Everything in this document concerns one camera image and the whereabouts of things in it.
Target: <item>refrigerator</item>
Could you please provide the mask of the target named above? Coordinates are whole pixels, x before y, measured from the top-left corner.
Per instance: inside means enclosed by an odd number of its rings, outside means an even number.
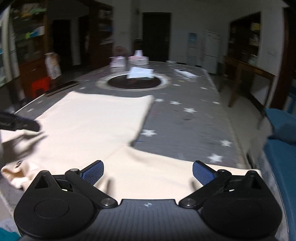
[[[216,74],[218,67],[218,56],[220,52],[221,36],[219,34],[204,31],[204,55],[202,68],[209,74]]]

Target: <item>doorway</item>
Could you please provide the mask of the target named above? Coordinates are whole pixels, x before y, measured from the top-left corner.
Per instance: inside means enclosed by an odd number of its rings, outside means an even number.
[[[82,66],[89,66],[89,15],[79,17],[79,42]]]
[[[143,13],[143,54],[150,61],[165,62],[170,49],[171,13]]]
[[[72,68],[71,53],[71,20],[53,20],[52,22],[53,50],[60,57],[61,71]]]

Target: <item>blue fabric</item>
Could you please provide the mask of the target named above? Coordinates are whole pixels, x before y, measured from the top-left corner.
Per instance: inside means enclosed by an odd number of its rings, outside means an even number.
[[[289,239],[296,240],[296,146],[268,139],[264,152],[281,193],[287,216]]]
[[[2,228],[0,228],[0,240],[1,241],[17,241],[20,236],[17,233],[10,233]]]
[[[266,109],[266,115],[273,126],[271,138],[289,144],[296,143],[296,116],[278,109]]]

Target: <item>white wall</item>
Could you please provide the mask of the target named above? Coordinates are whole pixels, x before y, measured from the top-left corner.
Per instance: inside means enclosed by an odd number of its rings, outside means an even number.
[[[132,50],[132,0],[112,0],[114,47]]]
[[[132,44],[135,39],[139,38],[139,22],[140,22],[140,12],[137,13],[140,8],[140,0],[131,0],[131,40]]]
[[[71,20],[71,51],[73,65],[81,64],[79,46],[78,18],[89,13],[89,8],[77,0],[51,0],[48,1],[47,17],[53,20]]]
[[[169,59],[186,62],[188,33],[197,34],[198,61],[202,65],[203,31],[221,35],[221,46],[227,44],[229,10],[219,1],[199,0],[140,0],[140,12],[170,12],[171,37]],[[139,35],[142,37],[142,14],[140,16]]]
[[[261,12],[260,47],[257,66],[274,74],[275,80],[268,100],[268,106],[277,85],[284,49],[284,13],[287,5],[281,0],[233,0],[232,20]],[[252,95],[262,104],[267,96],[269,81],[256,76],[251,89]]]

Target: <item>white towel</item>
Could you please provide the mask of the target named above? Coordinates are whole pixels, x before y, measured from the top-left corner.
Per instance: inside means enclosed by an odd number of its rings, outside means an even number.
[[[71,92],[37,118],[42,133],[2,132],[4,158],[14,161],[17,156],[23,162],[7,164],[1,173],[16,188],[27,189],[41,170],[64,174],[71,168],[81,170],[102,160],[105,173],[95,186],[118,202],[121,199],[178,202],[201,187],[192,175],[193,163],[130,147],[152,102],[152,96],[123,98]],[[235,175],[247,172],[210,166]]]

